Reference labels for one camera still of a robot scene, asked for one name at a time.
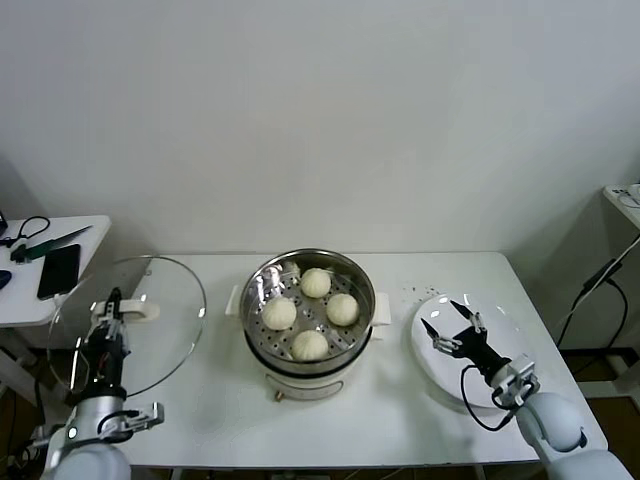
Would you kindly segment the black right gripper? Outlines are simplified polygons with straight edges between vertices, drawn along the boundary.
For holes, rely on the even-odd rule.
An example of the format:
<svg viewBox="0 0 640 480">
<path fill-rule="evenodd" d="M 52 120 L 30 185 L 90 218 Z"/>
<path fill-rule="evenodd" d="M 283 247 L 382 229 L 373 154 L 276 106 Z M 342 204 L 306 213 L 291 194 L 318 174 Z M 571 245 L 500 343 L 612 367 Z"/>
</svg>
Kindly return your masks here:
<svg viewBox="0 0 640 480">
<path fill-rule="evenodd" d="M 433 348 L 442 353 L 453 353 L 455 358 L 470 360 L 485 380 L 492 380 L 510 362 L 510 358 L 501 356 L 487 343 L 488 334 L 479 312 L 473 312 L 466 305 L 452 299 L 449 303 L 473 327 L 463 330 L 452 339 L 441 336 L 425 319 L 421 319 Z"/>
</svg>

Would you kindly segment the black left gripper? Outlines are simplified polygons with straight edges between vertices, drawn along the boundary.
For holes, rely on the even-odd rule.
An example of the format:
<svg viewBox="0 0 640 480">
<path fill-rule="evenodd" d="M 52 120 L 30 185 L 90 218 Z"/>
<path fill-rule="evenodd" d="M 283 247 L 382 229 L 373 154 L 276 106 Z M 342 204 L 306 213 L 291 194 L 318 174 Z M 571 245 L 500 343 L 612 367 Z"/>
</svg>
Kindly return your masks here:
<svg viewBox="0 0 640 480">
<path fill-rule="evenodd" d="M 115 287 L 112 301 L 96 303 L 91 310 L 91 336 L 81 349 L 89 366 L 81 398 L 127 397 L 127 391 L 121 384 L 127 353 L 123 349 L 123 337 L 114 337 L 114 332 L 118 333 L 123 325 L 121 302 L 122 292 Z"/>
</svg>

